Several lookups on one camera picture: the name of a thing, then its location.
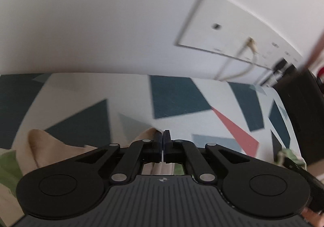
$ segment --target teal triangle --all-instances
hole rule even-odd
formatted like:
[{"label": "teal triangle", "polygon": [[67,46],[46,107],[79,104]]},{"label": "teal triangle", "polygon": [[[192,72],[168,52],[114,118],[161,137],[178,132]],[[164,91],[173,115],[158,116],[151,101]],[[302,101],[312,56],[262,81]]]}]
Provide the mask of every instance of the teal triangle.
[{"label": "teal triangle", "polygon": [[284,108],[281,107],[281,106],[279,106],[279,108],[281,109],[281,112],[282,112],[283,116],[285,117],[285,119],[288,119],[288,114],[287,114],[286,109],[284,109]]},{"label": "teal triangle", "polygon": [[257,91],[257,92],[259,92],[259,93],[262,93],[262,94],[264,94],[264,95],[267,95],[267,94],[265,93],[265,91],[263,90],[263,88],[262,88],[261,86],[259,86],[259,85],[250,85],[250,88],[251,88],[252,90],[254,90],[254,91]]},{"label": "teal triangle", "polygon": [[264,128],[263,115],[256,90],[247,84],[228,83],[244,115],[249,130]]},{"label": "teal triangle", "polygon": [[150,81],[155,119],[211,109],[191,78],[151,75]]},{"label": "teal triangle", "polygon": [[151,125],[119,114],[119,119],[123,127],[124,135],[129,142],[133,141],[141,132],[152,127]]},{"label": "teal triangle", "polygon": [[101,147],[110,143],[107,100],[100,101],[46,129],[67,145]]},{"label": "teal triangle", "polygon": [[276,129],[281,141],[286,148],[290,145],[290,135],[286,127],[286,123],[282,118],[279,108],[275,101],[273,101],[272,108],[269,115],[269,120],[273,124],[274,129]]}]

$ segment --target red object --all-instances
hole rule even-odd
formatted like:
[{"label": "red object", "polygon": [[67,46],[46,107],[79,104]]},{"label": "red object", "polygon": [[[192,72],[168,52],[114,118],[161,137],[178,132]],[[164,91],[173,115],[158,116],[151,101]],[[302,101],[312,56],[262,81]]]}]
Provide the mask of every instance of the red object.
[{"label": "red object", "polygon": [[215,108],[212,107],[212,110],[223,122],[223,124],[226,126],[228,131],[235,138],[237,143],[239,143],[239,145],[245,151],[245,153],[250,157],[255,157],[258,150],[259,142],[257,142],[252,136],[246,133],[242,128],[236,125],[233,121],[229,120],[222,113],[217,111]]},{"label": "red object", "polygon": [[319,72],[317,73],[317,78],[321,78],[321,76],[324,74],[324,67],[322,67]]}]

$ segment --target electrical outlet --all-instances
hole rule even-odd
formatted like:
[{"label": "electrical outlet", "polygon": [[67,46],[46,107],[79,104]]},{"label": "electrical outlet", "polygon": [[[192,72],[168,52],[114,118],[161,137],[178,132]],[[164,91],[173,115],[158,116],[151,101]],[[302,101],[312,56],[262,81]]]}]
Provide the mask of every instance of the electrical outlet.
[{"label": "electrical outlet", "polygon": [[252,52],[248,48],[238,56],[249,37],[257,44],[256,65],[270,69],[282,58],[294,65],[302,60],[296,49],[277,32],[227,0],[201,0],[179,45],[251,62]]}]

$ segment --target cable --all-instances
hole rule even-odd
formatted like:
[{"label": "cable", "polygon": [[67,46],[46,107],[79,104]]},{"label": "cable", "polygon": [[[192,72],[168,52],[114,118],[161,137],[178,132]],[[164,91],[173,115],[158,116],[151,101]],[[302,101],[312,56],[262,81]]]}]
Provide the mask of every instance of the cable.
[{"label": "cable", "polygon": [[220,81],[226,81],[226,80],[233,79],[233,78],[236,78],[236,77],[241,77],[241,76],[246,75],[247,73],[249,73],[254,68],[255,63],[257,62],[257,47],[255,45],[255,41],[252,38],[249,38],[247,40],[247,43],[240,50],[239,53],[242,53],[245,50],[246,47],[249,47],[251,49],[251,51],[252,51],[252,54],[253,54],[251,64],[243,72],[235,74],[235,75],[227,76],[225,78],[220,79]]},{"label": "cable", "polygon": [[[244,46],[236,53],[235,57],[239,57],[246,49],[247,43],[244,44]],[[221,75],[223,74],[226,67],[229,65],[229,63],[233,60],[233,58],[228,58],[227,61],[223,64],[222,68],[219,70],[217,75],[214,77],[214,80],[218,80]]]}]

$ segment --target metal pin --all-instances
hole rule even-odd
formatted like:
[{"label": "metal pin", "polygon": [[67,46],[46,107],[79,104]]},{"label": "metal pin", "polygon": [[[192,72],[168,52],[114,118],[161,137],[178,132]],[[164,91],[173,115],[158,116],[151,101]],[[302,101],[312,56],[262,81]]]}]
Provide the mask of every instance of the metal pin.
[{"label": "metal pin", "polygon": [[113,181],[124,181],[127,179],[127,176],[123,173],[116,173],[114,175],[111,176],[111,179]]},{"label": "metal pin", "polygon": [[199,176],[199,178],[203,181],[213,181],[215,179],[215,176],[210,173],[204,173]]}]

